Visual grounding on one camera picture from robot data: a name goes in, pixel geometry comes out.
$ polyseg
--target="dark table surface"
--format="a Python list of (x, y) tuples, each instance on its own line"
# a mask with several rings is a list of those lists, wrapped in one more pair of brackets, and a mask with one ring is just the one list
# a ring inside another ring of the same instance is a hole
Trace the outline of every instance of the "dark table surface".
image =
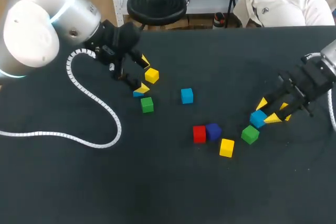
[[(78, 57), (75, 76), (115, 110), (122, 138), (96, 150), (59, 137), (0, 137), (0, 223), (335, 222), (336, 134), (326, 96), (314, 118), (298, 112), (264, 127), (251, 146), (240, 139), (277, 71), (335, 38), (334, 27), (143, 33), (139, 48), (160, 71), (152, 114), (106, 67)], [(71, 50), (3, 87), (1, 130), (114, 138), (113, 119), (66, 75)], [(194, 104), (181, 105), (181, 88), (193, 88)], [(193, 144), (192, 126), (213, 122), (236, 141), (232, 158), (219, 156), (219, 143)]]

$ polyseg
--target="blue cube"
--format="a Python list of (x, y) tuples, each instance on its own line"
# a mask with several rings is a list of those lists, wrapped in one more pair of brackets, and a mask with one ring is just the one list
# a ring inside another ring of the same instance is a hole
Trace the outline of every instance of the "blue cube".
[(145, 95), (143, 93), (133, 91), (133, 97), (144, 97), (144, 96)]
[(194, 102), (194, 94), (192, 89), (181, 89), (181, 99), (183, 104)]
[(211, 123), (205, 126), (206, 128), (206, 137), (210, 141), (216, 141), (220, 138), (222, 129), (218, 126), (217, 123)]
[(253, 124), (257, 129), (265, 125), (264, 120), (267, 118), (267, 115), (261, 111), (257, 110), (251, 114), (250, 123)]

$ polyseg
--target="red cube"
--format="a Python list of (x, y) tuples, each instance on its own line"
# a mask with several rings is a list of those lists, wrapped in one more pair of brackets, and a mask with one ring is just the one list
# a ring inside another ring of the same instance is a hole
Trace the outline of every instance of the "red cube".
[(194, 143), (205, 144), (206, 141), (205, 126), (194, 126), (193, 131), (194, 131)]

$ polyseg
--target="black stool seat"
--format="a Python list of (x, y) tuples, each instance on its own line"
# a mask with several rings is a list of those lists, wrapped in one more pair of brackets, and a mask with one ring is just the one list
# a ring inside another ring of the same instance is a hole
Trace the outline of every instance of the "black stool seat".
[(180, 20), (187, 11), (186, 0), (128, 0), (127, 11), (136, 21), (164, 26)]

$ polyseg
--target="green cube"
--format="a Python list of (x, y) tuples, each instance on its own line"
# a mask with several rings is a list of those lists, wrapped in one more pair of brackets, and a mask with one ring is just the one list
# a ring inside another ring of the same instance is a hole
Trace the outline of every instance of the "green cube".
[(149, 113), (154, 111), (154, 104), (151, 97), (141, 99), (141, 107), (143, 113)]
[(243, 130), (243, 132), (241, 133), (241, 137), (248, 144), (252, 144), (258, 139), (259, 131), (250, 125), (249, 127)]

